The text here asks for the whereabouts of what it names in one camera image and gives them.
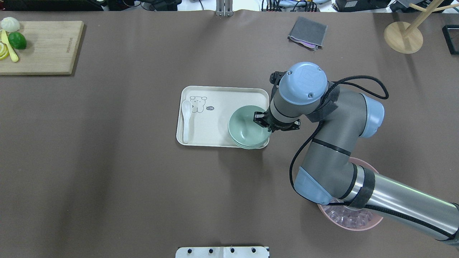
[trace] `white spoon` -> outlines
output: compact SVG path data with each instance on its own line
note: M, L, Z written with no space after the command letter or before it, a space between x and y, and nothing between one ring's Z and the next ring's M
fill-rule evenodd
M184 101L182 103L182 115L183 115L183 142L188 143L188 135L190 130L190 117L191 117L191 102Z

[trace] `green lime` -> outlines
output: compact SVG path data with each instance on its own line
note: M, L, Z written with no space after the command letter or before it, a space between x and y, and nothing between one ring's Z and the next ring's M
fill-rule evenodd
M15 49L25 49L27 47L26 38L19 32L11 32L8 35L8 41Z

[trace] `metal hinge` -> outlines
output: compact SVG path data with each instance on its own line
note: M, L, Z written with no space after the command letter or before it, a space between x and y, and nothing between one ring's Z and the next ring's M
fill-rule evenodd
M217 0L217 16L233 16L233 0Z

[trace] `blue plastic cover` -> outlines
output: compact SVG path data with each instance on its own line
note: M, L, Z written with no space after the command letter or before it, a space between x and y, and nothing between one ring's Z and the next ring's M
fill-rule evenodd
M293 65L279 83L279 93L294 105L307 105L320 99L327 89L327 76L318 65L301 62Z
M367 103L367 123L360 137L369 138L376 133L382 124L382 120L384 119L384 106L379 101L369 98L365 94L362 95Z
M329 204L333 197L317 181L300 167L295 179L295 190L304 198L322 205Z

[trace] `table surface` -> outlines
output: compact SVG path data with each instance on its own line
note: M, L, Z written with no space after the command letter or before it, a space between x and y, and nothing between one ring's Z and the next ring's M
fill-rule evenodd
M338 80L387 86L386 118L352 154L381 174L459 201L459 58L432 14L424 46L404 55L383 30L416 14L6 12L82 20L71 76L3 76L0 84L0 257L174 257L177 247L264 245L271 257L456 257L390 219L344 230L290 187L292 156L315 125L275 132L261 150L182 146L188 85L270 91L273 71L315 62ZM327 24L324 48L287 39L298 16ZM377 85L361 85L378 91Z

